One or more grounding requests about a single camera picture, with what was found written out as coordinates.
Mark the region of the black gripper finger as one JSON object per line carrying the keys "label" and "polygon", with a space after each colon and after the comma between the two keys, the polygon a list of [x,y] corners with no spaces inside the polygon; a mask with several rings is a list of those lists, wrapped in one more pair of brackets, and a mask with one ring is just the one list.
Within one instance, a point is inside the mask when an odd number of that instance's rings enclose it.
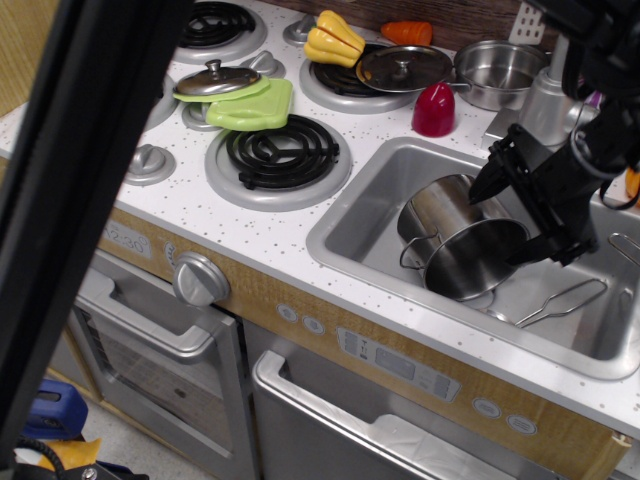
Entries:
{"label": "black gripper finger", "polygon": [[510,265],[537,263],[551,257],[554,252],[554,247],[548,239],[539,235],[516,248],[506,261]]}
{"label": "black gripper finger", "polygon": [[475,205],[491,199],[510,186],[505,155],[493,153],[469,189],[469,202]]}

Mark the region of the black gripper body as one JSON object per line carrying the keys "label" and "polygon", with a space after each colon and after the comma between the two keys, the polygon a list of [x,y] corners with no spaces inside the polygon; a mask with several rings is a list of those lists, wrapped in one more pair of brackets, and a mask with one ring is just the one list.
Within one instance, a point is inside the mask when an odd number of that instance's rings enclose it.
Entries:
{"label": "black gripper body", "polygon": [[552,152],[522,126],[513,124],[489,151],[490,155],[505,155],[508,188],[534,221],[537,236],[546,237],[554,247],[547,259],[566,266],[597,251],[599,241],[590,212],[597,182],[574,160],[569,148]]}

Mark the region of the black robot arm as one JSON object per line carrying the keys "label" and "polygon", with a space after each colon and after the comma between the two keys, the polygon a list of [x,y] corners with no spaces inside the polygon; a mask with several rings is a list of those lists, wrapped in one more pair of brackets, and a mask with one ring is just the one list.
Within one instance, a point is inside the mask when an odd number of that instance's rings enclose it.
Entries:
{"label": "black robot arm", "polygon": [[639,4],[636,1],[535,1],[558,31],[554,64],[562,96],[603,95],[599,113],[574,127],[557,150],[533,123],[520,120],[489,149],[472,184],[476,204],[514,190],[539,230],[508,258],[514,266],[551,259],[568,265],[593,253],[598,240],[591,198],[604,195],[626,169],[639,167]]}

